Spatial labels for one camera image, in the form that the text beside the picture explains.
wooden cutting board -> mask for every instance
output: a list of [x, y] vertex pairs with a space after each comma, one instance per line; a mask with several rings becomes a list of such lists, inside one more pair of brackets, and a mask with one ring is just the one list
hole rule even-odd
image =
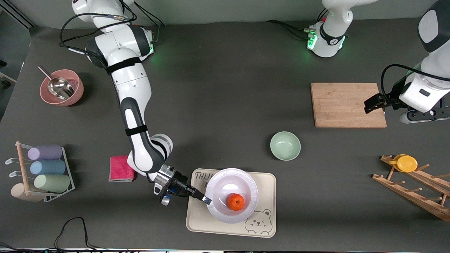
[[385, 128], [383, 110], [364, 111], [377, 93], [376, 83], [311, 83], [315, 127]]

orange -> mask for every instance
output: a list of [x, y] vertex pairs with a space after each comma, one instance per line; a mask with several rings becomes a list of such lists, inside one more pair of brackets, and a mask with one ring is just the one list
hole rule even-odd
[[233, 211], [241, 210], [242, 208], [244, 208], [244, 198], [237, 193], [228, 195], [227, 207]]

black cable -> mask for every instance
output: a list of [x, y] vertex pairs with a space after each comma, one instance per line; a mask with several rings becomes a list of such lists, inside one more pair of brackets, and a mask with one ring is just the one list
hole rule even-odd
[[97, 28], [96, 30], [94, 30], [93, 32], [91, 32], [91, 33], [89, 33], [89, 34], [84, 34], [84, 35], [80, 35], [80, 36], [75, 36], [75, 37], [72, 37], [72, 38], [63, 40], [64, 29], [65, 29], [65, 27], [69, 24], [69, 22], [72, 21], [73, 19], [75, 19], [75, 18], [77, 18], [77, 17], [79, 17], [79, 16], [84, 16], [84, 15], [109, 16], [108, 14], [98, 14], [98, 13], [83, 13], [83, 14], [77, 14], [77, 15], [71, 17], [70, 19], [68, 19], [68, 20], [64, 23], [63, 27], [61, 28], [61, 32], [60, 32], [60, 34], [59, 34], [59, 38], [60, 38], [60, 41], [61, 41], [61, 42], [59, 43], [59, 46], [64, 47], [64, 48], [67, 48], [67, 49], [76, 50], [76, 51], [78, 51], [78, 52], [82, 52], [84, 55], [88, 55], [88, 56], [90, 56], [90, 57], [93, 57], [93, 58], [97, 59], [97, 60], [103, 65], [103, 68], [106, 68], [106, 65], [103, 63], [103, 61], [102, 61], [101, 59], [99, 59], [96, 55], [94, 55], [94, 54], [92, 54], [92, 53], [90, 53], [90, 52], [88, 52], [88, 51], [86, 51], [86, 50], [84, 50], [84, 49], [81, 49], [81, 48], [77, 48], [77, 47], [73, 47], [73, 46], [67, 46], [67, 45], [65, 44], [65, 42], [68, 42], [68, 41], [71, 41], [71, 40], [74, 40], [74, 39], [78, 39], [78, 38], [82, 38], [82, 37], [86, 37], [86, 36], [93, 35], [93, 34], [95, 34], [96, 32], [100, 31], [101, 29], [105, 29], [105, 28], [107, 28], [107, 27], [111, 27], [111, 26], [115, 26], [115, 25], [118, 25], [118, 24], [128, 23], [128, 22], [135, 21], [135, 20], [137, 19], [137, 16], [136, 16], [136, 14], [133, 12], [133, 10], [131, 10], [131, 8], [130, 8], [127, 4], [125, 4], [125, 2], [123, 2], [123, 0], [119, 0], [119, 1], [125, 6], [125, 8], [126, 8], [128, 11], [131, 12], [131, 14], [133, 15], [132, 18], [130, 18], [130, 19], [128, 19], [128, 20], [120, 21], [120, 22], [117, 22], [117, 23], [113, 23], [113, 24], [109, 24], [109, 25], [106, 25], [106, 26]]
[[[44, 250], [33, 250], [33, 249], [17, 249], [17, 250], [1, 250], [1, 253], [95, 253], [99, 252], [97, 249], [82, 249], [82, 250], [76, 250], [76, 249], [63, 249], [63, 248], [48, 248]], [[117, 250], [102, 250], [102, 253], [138, 253], [139, 251], [117, 251]]]
[[294, 35], [295, 37], [297, 37], [297, 38], [300, 38], [300, 39], [308, 39], [307, 37], [302, 37], [302, 36], [300, 36], [300, 35], [298, 35], [298, 34], [296, 34], [296, 33], [294, 33], [294, 31], [297, 31], [297, 32], [300, 32], [300, 31], [303, 31], [302, 29], [299, 29], [299, 28], [296, 28], [296, 27], [293, 27], [293, 26], [291, 26], [290, 24], [288, 24], [288, 23], [285, 23], [285, 22], [282, 22], [282, 21], [278, 21], [278, 20], [268, 20], [268, 21], [266, 21], [267, 23], [276, 23], [276, 24], [279, 24], [279, 25], [281, 25], [282, 27], [284, 27], [284, 28], [286, 28], [286, 30], [288, 31], [288, 32], [290, 32], [292, 35]]
[[293, 27], [290, 24], [282, 22], [282, 21], [279, 21], [279, 20], [267, 20], [266, 22], [280, 24], [280, 25], [282, 25], [284, 27], [291, 28], [292, 30], [295, 30], [295, 31], [300, 31], [300, 32], [303, 31], [303, 29], [300, 29], [300, 28], [297, 28], [297, 27]]
[[89, 238], [88, 238], [88, 235], [87, 235], [86, 223], [85, 223], [83, 217], [75, 217], [75, 218], [72, 218], [72, 219], [66, 221], [66, 223], [64, 223], [63, 227], [61, 228], [61, 233], [59, 233], [58, 237], [56, 237], [56, 239], [55, 239], [54, 247], [55, 247], [56, 249], [60, 249], [60, 247], [58, 246], [59, 238], [61, 238], [61, 236], [63, 235], [64, 229], [66, 228], [66, 225], [67, 225], [69, 222], [71, 222], [71, 221], [73, 221], [73, 220], [75, 220], [75, 219], [81, 219], [81, 221], [83, 222], [83, 228], [84, 228], [84, 234], [85, 234], [85, 245], [86, 245], [86, 247], [88, 247], [88, 248], [90, 248], [90, 249], [92, 249], [92, 250], [94, 250], [94, 251], [102, 252], [102, 251], [98, 250], [98, 248], [102, 248], [102, 247], [98, 247], [98, 246], [95, 246], [95, 245], [90, 244]]
[[154, 18], [156, 18], [163, 26], [166, 26], [157, 16], [153, 15], [151, 12], [147, 11], [146, 9], [144, 9], [142, 6], [140, 6], [138, 3], [135, 2], [135, 5], [138, 8], [142, 8], [142, 10], [144, 10], [145, 12], [147, 12], [148, 14], [150, 14], [151, 16], [153, 16]]
[[141, 12], [142, 12], [145, 16], [147, 16], [147, 17], [153, 22], [153, 24], [155, 24], [155, 26], [159, 27], [159, 25], [156, 24], [156, 22], [155, 22], [150, 16], [148, 16], [148, 15], [145, 13], [145, 11], [144, 11], [143, 9], [141, 9], [141, 7], [139, 7], [138, 5], [136, 5], [136, 6], [138, 7], [138, 9], [141, 10]]
[[145, 174], [145, 175], [147, 176], [147, 181], [148, 181], [150, 184], [154, 183], [153, 181], [150, 180], [150, 174], [147, 173], [147, 174]]
[[48, 248], [45, 250], [40, 250], [40, 251], [36, 251], [33, 249], [25, 249], [25, 248], [14, 248], [4, 242], [0, 242], [0, 247], [11, 249], [11, 250], [2, 250], [1, 251], [1, 252], [8, 252], [8, 253], [41, 253], [41, 252], [45, 252], [46, 250], [51, 250], [51, 248]]
[[319, 13], [319, 15], [317, 16], [317, 22], [320, 20], [320, 16], [322, 15], [322, 12], [324, 12], [325, 11], [325, 13], [326, 13], [326, 9], [327, 8], [324, 8], [320, 13]]
[[319, 22], [324, 16], [325, 14], [328, 12], [328, 10], [326, 10], [323, 14], [322, 12], [320, 12], [322, 15], [319, 14], [319, 17], [317, 18], [317, 22]]
[[432, 75], [432, 74], [429, 74], [429, 73], [425, 73], [425, 72], [423, 72], [423, 71], [420, 71], [420, 70], [417, 70], [417, 69], [415, 69], [415, 68], [411, 68], [411, 67], [408, 67], [408, 66], [405, 66], [405, 65], [401, 65], [401, 64], [391, 64], [391, 65], [387, 66], [386, 68], [384, 68], [383, 72], [381, 73], [381, 81], [380, 81], [381, 92], [383, 93], [384, 98], [386, 98], [386, 100], [387, 100], [389, 103], [391, 103], [391, 104], [397, 104], [397, 103], [394, 103], [394, 102], [391, 100], [391, 98], [388, 97], [388, 95], [386, 94], [386, 91], [384, 90], [384, 75], [386, 74], [386, 71], [387, 71], [389, 68], [392, 68], [392, 67], [404, 68], [404, 69], [406, 69], [406, 70], [409, 70], [409, 71], [412, 71], [412, 72], [415, 72], [415, 73], [424, 75], [424, 76], [426, 76], [426, 77], [431, 77], [431, 78], [434, 78], [434, 79], [437, 79], [437, 80], [441, 80], [441, 81], [450, 81], [450, 78], [446, 78], [446, 77], [438, 77], [438, 76], [435, 76], [435, 75]]
[[187, 197], [189, 197], [189, 195], [180, 195], [180, 194], [177, 194], [177, 193], [172, 192], [172, 191], [168, 191], [167, 193], [171, 194], [171, 195], [174, 195], [174, 196], [177, 196], [177, 197], [180, 197], [180, 198], [187, 198]]

bear drawing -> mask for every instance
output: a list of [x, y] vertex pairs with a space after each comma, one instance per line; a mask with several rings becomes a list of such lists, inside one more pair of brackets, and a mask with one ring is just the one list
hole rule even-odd
[[272, 212], [269, 209], [262, 212], [255, 211], [245, 221], [245, 229], [247, 229], [249, 234], [269, 235], [269, 232], [272, 231], [271, 215]]

pink cloth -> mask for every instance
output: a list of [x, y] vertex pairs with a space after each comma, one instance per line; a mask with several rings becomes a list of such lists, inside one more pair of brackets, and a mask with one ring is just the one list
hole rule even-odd
[[109, 159], [109, 182], [132, 182], [136, 172], [128, 165], [128, 156], [112, 156]]

